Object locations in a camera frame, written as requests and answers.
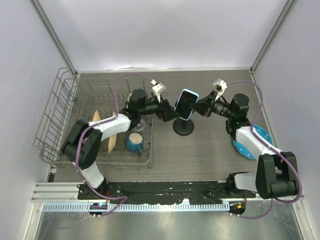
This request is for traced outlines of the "phone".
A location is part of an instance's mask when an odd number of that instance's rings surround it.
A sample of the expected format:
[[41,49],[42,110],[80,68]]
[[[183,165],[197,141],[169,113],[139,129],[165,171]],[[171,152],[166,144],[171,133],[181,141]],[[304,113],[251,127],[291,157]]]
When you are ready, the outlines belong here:
[[174,110],[179,114],[180,119],[185,121],[190,119],[190,116],[193,113],[191,105],[196,103],[198,99],[199,94],[192,90],[184,88],[181,91],[174,108]]

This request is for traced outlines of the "black phone stand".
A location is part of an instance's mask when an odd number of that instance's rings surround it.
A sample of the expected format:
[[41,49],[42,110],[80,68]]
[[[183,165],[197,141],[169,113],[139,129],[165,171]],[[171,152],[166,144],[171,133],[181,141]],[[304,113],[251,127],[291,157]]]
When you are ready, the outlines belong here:
[[190,118],[189,120],[182,120],[181,118],[177,118],[173,122],[173,130],[180,136],[188,136],[194,130],[194,123]]

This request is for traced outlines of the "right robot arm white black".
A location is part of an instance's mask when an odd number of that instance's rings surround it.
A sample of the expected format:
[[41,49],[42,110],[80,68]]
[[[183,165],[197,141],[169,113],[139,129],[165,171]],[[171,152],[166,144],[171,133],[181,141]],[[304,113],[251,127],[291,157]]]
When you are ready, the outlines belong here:
[[246,95],[237,93],[230,103],[220,101],[217,96],[217,92],[212,91],[190,107],[204,117],[212,113],[225,117],[226,132],[257,160],[256,173],[230,175],[232,180],[225,186],[226,193],[233,198],[244,190],[258,193],[263,199],[299,198],[302,183],[295,155],[279,150],[258,134],[247,117],[249,98]]

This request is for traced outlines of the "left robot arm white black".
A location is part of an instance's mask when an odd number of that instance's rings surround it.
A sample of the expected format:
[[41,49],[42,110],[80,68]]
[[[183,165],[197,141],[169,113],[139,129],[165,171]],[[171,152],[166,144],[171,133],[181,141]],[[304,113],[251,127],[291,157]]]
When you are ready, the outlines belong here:
[[125,107],[114,116],[95,122],[75,122],[62,144],[61,154],[74,164],[93,198],[108,199],[108,181],[96,163],[101,142],[132,130],[140,123],[142,116],[153,114],[163,122],[180,116],[167,99],[155,95],[148,98],[146,91],[138,88],[129,94]]

